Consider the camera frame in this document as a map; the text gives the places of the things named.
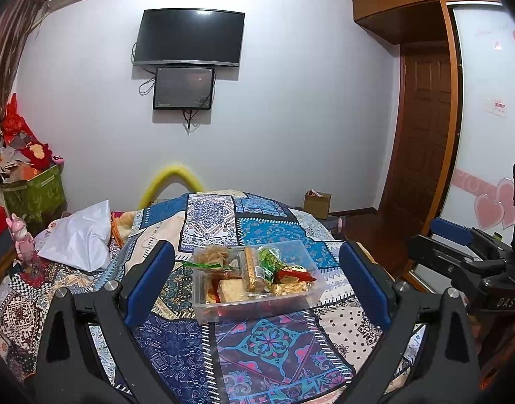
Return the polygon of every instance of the metal screw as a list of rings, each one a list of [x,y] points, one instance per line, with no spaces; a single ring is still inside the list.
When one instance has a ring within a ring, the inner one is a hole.
[[[453,287],[450,287],[446,292],[450,298],[459,298],[459,291]]]
[[[396,290],[402,292],[409,290],[409,283],[407,283],[406,281],[398,281],[396,283]]]
[[[67,291],[68,291],[68,290],[67,290],[67,287],[61,287],[61,288],[58,288],[58,289],[56,290],[56,296],[57,296],[58,298],[64,298],[64,297],[65,297],[65,295],[67,294]]]
[[[108,281],[106,284],[104,284],[104,288],[108,291],[114,291],[119,286],[119,283],[112,279],[111,281]]]

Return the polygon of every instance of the door frame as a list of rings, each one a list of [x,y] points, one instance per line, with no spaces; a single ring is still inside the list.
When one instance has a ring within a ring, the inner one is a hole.
[[[397,109],[396,131],[394,133],[394,144],[392,145],[392,155],[390,156],[390,164],[388,165],[387,179],[384,183],[383,195],[380,198],[379,210],[383,210],[387,205],[388,197],[390,197],[391,184],[394,180],[394,165],[397,162],[397,154],[399,147],[399,135],[403,127],[404,107],[405,107],[405,73],[406,61],[403,53],[403,45],[399,46],[399,102]]]
[[[459,136],[461,134],[461,112],[460,106],[463,106],[463,88],[460,86],[460,81],[463,80],[463,70],[461,69],[460,56],[458,55],[458,44],[456,42],[456,31],[455,23],[452,21],[450,16],[449,7],[447,3],[454,1],[492,1],[500,2],[500,0],[439,0],[442,9],[442,15],[444,16],[444,23],[446,25],[446,35],[448,37],[448,47],[450,54],[450,71],[452,81],[452,97],[450,105],[450,121],[448,124],[448,136],[446,140],[446,148],[444,152],[444,160],[442,161],[442,167],[440,170],[439,180],[437,182],[437,189],[433,196],[433,202],[431,203],[430,210],[421,234],[428,235],[430,233],[431,221],[440,215],[442,206],[448,194],[450,181],[452,179],[452,173],[455,167],[455,159],[457,155],[457,146],[459,143]],[[416,263],[409,260],[402,274],[402,278],[410,282],[416,288],[424,288],[416,275],[412,274],[412,271]]]

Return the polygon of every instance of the green storage bag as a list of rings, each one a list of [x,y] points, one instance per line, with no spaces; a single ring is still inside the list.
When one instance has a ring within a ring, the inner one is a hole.
[[[24,217],[28,231],[36,235],[60,218],[66,200],[59,165],[50,167],[29,181],[1,185],[9,212]]]

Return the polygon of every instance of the patterned bedspread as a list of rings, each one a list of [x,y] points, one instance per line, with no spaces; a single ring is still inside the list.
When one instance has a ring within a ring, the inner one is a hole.
[[[338,265],[341,242],[311,215],[234,190],[184,194],[137,213],[133,230],[112,261],[95,275],[45,264],[37,288],[27,275],[0,287],[0,354],[15,375],[35,372],[36,354],[55,290],[98,290],[148,255],[158,240],[176,248],[176,265],[144,325],[134,336],[154,369],[183,404],[332,403],[352,381],[382,332],[364,314]],[[182,266],[193,248],[300,239],[317,264],[326,291],[314,309],[241,323],[198,325],[192,310],[192,270]],[[117,389],[130,392],[99,326],[90,327],[104,369]],[[387,392],[401,387],[425,326],[413,330]]]

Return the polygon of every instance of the plastic food container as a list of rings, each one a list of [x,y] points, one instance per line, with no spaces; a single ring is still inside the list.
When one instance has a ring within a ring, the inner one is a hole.
[[[251,248],[262,246],[277,248],[281,252],[281,260],[284,263],[291,266],[295,264],[303,266],[316,280],[307,291],[302,293],[253,298],[250,301],[208,304],[206,302],[208,276],[201,271],[194,271],[192,307],[198,323],[245,321],[247,319],[292,313],[317,306],[321,295],[325,291],[326,282],[301,240],[236,246],[230,249],[243,251],[248,246]]]

